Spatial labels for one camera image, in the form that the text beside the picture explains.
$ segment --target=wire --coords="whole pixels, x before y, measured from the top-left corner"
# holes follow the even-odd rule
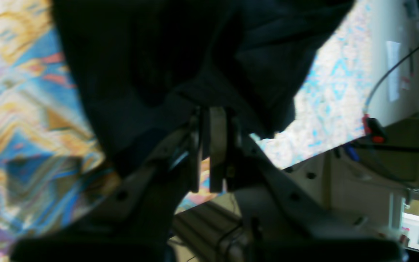
[[[226,251],[224,252],[224,261],[227,261],[227,260],[228,260],[229,250],[231,249],[232,244],[234,244],[234,241],[235,241],[236,239],[238,239],[238,238],[239,238],[242,234],[243,234],[243,231],[242,231],[242,232],[240,232],[238,235],[234,236],[234,237],[231,239],[231,242],[227,245]]]
[[[235,214],[236,212],[236,200],[234,193],[231,194],[231,202],[232,202],[232,213]]]
[[[379,159],[379,156],[378,156],[376,150],[373,147],[371,137],[368,136],[368,139],[370,141],[369,143],[367,143],[368,150],[371,152],[371,155],[372,155],[374,161],[377,163],[377,165],[381,168],[382,171],[384,171],[386,173],[385,175],[383,175],[382,172],[377,171],[376,174],[378,174],[379,176],[381,176],[383,178],[386,178],[386,179],[392,180],[394,182],[397,182],[397,183],[403,185],[404,187],[406,187],[409,190],[412,190],[414,192],[418,192],[419,193],[419,189],[417,189],[413,185],[407,183],[405,180],[397,177],[392,172],[390,172],[389,169],[386,168],[386,166]]]
[[[233,232],[235,232],[237,229],[239,229],[240,227],[242,227],[242,221],[240,221],[238,223],[238,225],[236,225],[233,229],[229,230],[228,232],[226,232],[225,234],[223,234],[223,236],[218,240],[218,242],[216,243],[216,261],[218,261],[218,257],[219,257],[219,247],[221,246],[221,243],[223,242],[223,240],[228,237],[230,234],[232,234]]]
[[[185,247],[185,244],[184,244],[184,243],[182,243],[182,242],[178,242],[178,241],[175,241],[175,240],[172,240],[172,239],[169,239],[169,240],[168,240],[168,242],[171,242],[171,243],[176,244],[176,245],[178,245],[178,246],[183,246],[183,247]]]
[[[409,57],[411,57],[416,51],[419,50],[419,46],[415,48],[412,52],[409,52],[408,55],[406,55],[404,58],[402,58],[396,65],[394,65],[391,69],[389,69],[382,77],[379,79],[379,81],[374,85],[373,89],[371,90],[371,93],[369,94],[368,98],[366,98],[366,101],[364,103],[364,109],[363,113],[368,114],[371,99],[373,99],[374,94],[376,93],[377,89],[381,85],[381,83],[397,68],[401,63],[403,63],[405,60],[407,60]]]

